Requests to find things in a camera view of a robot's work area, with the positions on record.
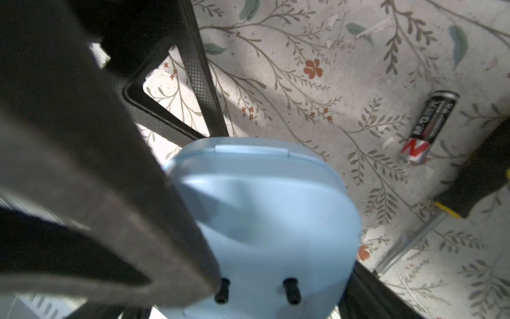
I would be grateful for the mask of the black yellow screwdriver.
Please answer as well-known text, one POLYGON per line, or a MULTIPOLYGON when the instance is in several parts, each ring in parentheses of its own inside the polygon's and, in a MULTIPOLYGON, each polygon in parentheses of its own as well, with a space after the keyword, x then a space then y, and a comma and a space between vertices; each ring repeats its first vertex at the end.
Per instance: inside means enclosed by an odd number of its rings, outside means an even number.
POLYGON ((411 248, 431 232, 446 216, 467 219, 483 198, 509 183, 509 119, 502 122, 465 162, 451 186, 434 197, 440 210, 408 239, 395 245, 375 267, 373 274, 384 275, 411 248))

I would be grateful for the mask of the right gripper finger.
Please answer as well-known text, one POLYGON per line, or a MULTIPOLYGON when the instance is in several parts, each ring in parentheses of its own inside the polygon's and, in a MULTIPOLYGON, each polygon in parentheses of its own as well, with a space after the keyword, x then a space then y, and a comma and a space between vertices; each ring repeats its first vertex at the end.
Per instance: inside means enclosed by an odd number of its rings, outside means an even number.
POLYGON ((342 319, 422 319, 418 312, 359 262, 355 263, 338 308, 342 319))

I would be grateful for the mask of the light blue alarm clock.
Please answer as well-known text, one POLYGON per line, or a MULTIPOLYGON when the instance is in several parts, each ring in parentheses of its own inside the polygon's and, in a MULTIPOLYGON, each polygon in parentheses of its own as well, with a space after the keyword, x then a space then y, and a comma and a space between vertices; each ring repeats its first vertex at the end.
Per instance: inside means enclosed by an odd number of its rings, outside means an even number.
POLYGON ((305 147, 205 138, 163 166, 220 267, 220 291, 168 318, 327 318, 360 246, 339 174, 305 147))

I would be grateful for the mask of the black red AA battery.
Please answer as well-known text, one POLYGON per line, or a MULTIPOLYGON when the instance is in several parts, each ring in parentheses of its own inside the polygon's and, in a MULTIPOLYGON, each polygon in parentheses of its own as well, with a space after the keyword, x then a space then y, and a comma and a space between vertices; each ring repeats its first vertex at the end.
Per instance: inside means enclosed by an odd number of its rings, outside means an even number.
POLYGON ((406 163, 421 165, 425 161, 459 99, 458 93, 449 90, 438 90, 430 95, 401 150, 401 158, 406 163))

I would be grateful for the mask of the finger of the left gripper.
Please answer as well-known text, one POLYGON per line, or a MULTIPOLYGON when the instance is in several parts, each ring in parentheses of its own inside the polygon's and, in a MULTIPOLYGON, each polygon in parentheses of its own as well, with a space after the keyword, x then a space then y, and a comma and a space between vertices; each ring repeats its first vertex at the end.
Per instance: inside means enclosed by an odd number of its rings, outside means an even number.
POLYGON ((176 46, 209 134, 227 137, 205 48, 190 1, 69 1, 84 30, 110 61, 103 68, 134 122, 183 147, 203 134, 143 91, 146 76, 176 46))
POLYGON ((176 46, 208 129, 221 109, 190 1, 1 2, 1 292, 185 307, 219 291, 204 236, 139 133, 201 138, 143 91, 176 46))

